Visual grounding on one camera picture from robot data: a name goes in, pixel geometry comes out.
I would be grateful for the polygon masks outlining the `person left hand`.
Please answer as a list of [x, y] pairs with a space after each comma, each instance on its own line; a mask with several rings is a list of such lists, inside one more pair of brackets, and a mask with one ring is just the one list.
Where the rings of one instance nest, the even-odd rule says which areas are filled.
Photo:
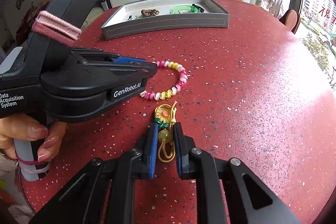
[[44, 140], [38, 149], [38, 162], [51, 161], [59, 153], [67, 124], [54, 122], [49, 128], [26, 114], [15, 114], [1, 119], [1, 152], [15, 160], [14, 140]]

